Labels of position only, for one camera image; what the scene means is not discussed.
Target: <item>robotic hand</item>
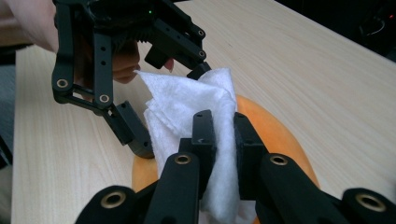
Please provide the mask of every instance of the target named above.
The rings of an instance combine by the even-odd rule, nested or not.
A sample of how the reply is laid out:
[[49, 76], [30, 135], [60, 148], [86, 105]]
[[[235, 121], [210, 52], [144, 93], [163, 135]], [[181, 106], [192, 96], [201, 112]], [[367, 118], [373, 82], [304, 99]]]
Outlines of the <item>robotic hand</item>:
[[[149, 133], [131, 105], [113, 104], [112, 55], [130, 40], [149, 42], [145, 60], [156, 68], [173, 58], [198, 79], [210, 70], [202, 50], [205, 32], [169, 0], [54, 0], [59, 51], [52, 90], [60, 104], [70, 103], [103, 116], [123, 145], [139, 157], [152, 158]], [[75, 35], [92, 46], [93, 88], [74, 83]], [[87, 101], [78, 93], [92, 98]]]

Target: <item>wooden table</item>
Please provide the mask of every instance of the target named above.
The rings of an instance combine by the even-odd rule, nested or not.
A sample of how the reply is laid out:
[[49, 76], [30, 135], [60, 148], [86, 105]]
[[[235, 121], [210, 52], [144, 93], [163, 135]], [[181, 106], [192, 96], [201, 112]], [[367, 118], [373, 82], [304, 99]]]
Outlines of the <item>wooden table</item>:
[[[206, 31], [211, 66], [231, 67], [236, 92], [299, 140], [324, 191], [365, 187], [396, 202], [395, 63], [270, 0], [178, 5]], [[39, 48], [18, 53], [13, 223], [73, 223], [100, 189], [131, 186], [133, 154], [104, 120], [54, 102], [54, 59]], [[177, 64], [173, 73], [187, 72]], [[143, 86], [116, 84], [117, 103], [141, 113]]]

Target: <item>white cloth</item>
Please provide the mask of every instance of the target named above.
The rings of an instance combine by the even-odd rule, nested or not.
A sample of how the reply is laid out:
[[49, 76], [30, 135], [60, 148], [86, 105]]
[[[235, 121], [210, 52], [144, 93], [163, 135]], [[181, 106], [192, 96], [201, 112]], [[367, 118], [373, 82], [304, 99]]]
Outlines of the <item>white cloth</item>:
[[178, 152], [180, 138], [191, 138], [193, 115], [210, 109], [218, 151], [201, 201], [200, 223], [251, 223], [255, 217], [254, 204], [239, 200], [233, 130], [236, 100], [230, 70], [208, 71], [198, 81], [137, 73], [153, 96], [144, 115], [159, 176], [166, 159]]

